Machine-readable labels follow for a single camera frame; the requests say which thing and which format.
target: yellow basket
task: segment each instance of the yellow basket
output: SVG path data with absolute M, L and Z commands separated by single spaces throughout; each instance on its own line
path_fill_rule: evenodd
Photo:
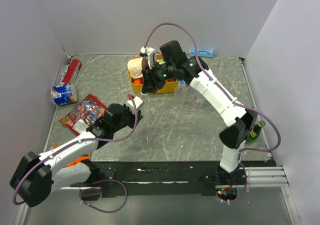
M 133 58 L 131 59 L 137 59 L 137 58 L 141 58 L 140 56 L 134 56 Z M 162 59 L 162 55 L 159 55 L 157 54 L 156 55 L 156 59 Z M 131 79 L 131 76 L 130 76 L 130 73 L 128 71 L 128 79 L 131 83 L 131 86 L 133 88 L 133 91 L 136 93 L 136 94 L 139 94 L 142 90 L 142 87 L 143 87 L 143 84 L 134 84 L 132 82 L 132 79 Z M 150 94 L 166 94 L 166 93 L 173 93 L 176 89 L 176 86 L 178 85 L 178 81 L 167 81 L 163 88 L 159 89 L 156 93 L 150 93 Z

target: blue can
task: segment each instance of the blue can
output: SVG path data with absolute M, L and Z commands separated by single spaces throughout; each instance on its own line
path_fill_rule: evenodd
M 78 101 L 77 91 L 75 85 L 72 83 L 63 83 L 62 86 L 54 86 L 51 89 L 51 96 L 53 102 L 58 106 L 73 104 Z

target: clear plastic bottle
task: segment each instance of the clear plastic bottle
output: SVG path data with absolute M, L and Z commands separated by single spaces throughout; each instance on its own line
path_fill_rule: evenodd
M 194 90 L 193 99 L 197 104 L 200 104 L 200 105 L 205 102 L 205 97 L 197 90 Z
M 180 109 L 186 101 L 188 88 L 184 80 L 180 80 L 173 93 L 173 106 Z

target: marble tabletop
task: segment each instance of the marble tabletop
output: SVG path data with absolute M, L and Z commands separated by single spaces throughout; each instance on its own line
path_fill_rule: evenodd
M 80 102 L 93 94 L 106 106 L 124 104 L 128 93 L 133 93 L 128 80 L 127 63 L 132 55 L 79 55 L 82 68 L 75 81 Z M 253 106 L 253 100 L 237 57 L 203 58 L 213 74 L 238 100 Z M 181 108 L 173 106 L 173 93 L 152 94 L 142 97 L 144 118 L 136 131 L 126 140 L 109 142 L 91 155 L 92 161 L 219 161 L 223 144 L 219 133 L 226 127 L 216 110 L 205 102 L 198 106 L 193 99 L 193 89 L 188 89 L 187 99 Z M 75 135 L 59 122 L 76 104 L 58 108 L 46 149 L 62 145 Z M 114 138 L 130 132 L 124 128 Z M 265 148 L 262 136 L 246 146 Z M 264 152 L 246 151 L 242 160 L 265 161 Z

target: bottle label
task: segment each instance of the bottle label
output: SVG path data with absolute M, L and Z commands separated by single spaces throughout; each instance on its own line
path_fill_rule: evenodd
M 251 137 L 255 137 L 257 134 L 252 130 L 251 132 L 250 132 L 250 135 L 251 135 Z

